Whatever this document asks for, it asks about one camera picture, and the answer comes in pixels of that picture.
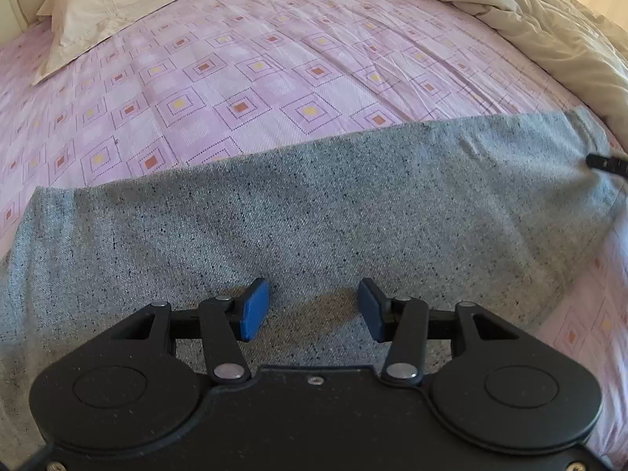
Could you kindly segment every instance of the bed sheet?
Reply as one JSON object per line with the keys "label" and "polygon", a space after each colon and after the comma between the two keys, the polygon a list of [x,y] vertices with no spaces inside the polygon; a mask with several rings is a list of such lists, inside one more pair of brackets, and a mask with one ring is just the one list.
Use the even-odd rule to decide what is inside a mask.
{"label": "bed sheet", "polygon": [[[31,86],[51,38],[42,22],[0,49],[0,256],[38,185],[94,186],[412,120],[582,104],[435,0],[178,0]],[[539,333],[604,384],[591,445],[616,465],[628,458],[627,234],[624,218]]]}

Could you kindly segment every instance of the circular cover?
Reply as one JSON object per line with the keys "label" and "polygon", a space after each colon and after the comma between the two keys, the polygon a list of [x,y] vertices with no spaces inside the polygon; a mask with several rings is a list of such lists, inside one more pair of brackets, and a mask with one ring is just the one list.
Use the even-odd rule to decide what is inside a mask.
{"label": "circular cover", "polygon": [[581,440],[601,408],[595,377],[553,349],[534,350],[517,340],[481,342],[436,374],[434,406],[451,426],[497,450],[543,453]]}
{"label": "circular cover", "polygon": [[52,364],[31,388],[44,439],[84,450],[122,450],[159,440],[194,412],[196,374],[143,341],[86,346]]}

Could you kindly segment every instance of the black robotic gripper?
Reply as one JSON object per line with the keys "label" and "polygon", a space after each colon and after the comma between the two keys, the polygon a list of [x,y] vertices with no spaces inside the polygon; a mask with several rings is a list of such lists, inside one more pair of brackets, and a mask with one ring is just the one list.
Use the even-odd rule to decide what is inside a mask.
{"label": "black robotic gripper", "polygon": [[[582,366],[471,302],[430,310],[369,278],[372,367],[263,366],[238,345],[269,306],[262,278],[196,310],[150,305],[52,364],[31,412],[48,443],[20,471],[600,471],[584,446],[601,409]],[[175,357],[200,338],[206,374]],[[452,359],[425,374],[426,342]]]}

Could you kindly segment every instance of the gray cloth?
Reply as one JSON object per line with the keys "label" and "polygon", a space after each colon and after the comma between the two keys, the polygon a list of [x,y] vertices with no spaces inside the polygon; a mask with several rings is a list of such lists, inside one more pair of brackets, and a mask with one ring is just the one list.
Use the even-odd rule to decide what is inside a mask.
{"label": "gray cloth", "polygon": [[[272,286],[260,363],[381,365],[355,289],[447,309],[478,301],[530,328],[557,304],[624,201],[589,171],[588,111],[367,131],[80,190],[38,189],[0,267],[0,459],[39,444],[43,367],[152,301],[190,308]],[[180,357],[202,370],[200,347]],[[441,347],[432,364],[445,358]]]}

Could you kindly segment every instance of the silver rivet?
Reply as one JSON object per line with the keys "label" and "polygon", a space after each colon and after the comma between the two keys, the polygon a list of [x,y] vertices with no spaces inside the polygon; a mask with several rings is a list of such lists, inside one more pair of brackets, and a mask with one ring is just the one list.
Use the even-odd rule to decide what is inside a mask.
{"label": "silver rivet", "polygon": [[214,375],[221,379],[240,379],[244,375],[244,367],[237,363],[221,363],[214,369]]}
{"label": "silver rivet", "polygon": [[416,369],[416,366],[410,363],[393,363],[386,368],[386,374],[395,379],[412,379],[416,377],[418,373],[419,371]]}
{"label": "silver rivet", "polygon": [[320,386],[324,382],[325,382],[325,379],[323,379],[323,377],[319,377],[319,376],[308,377],[308,384],[311,384],[312,386]]}

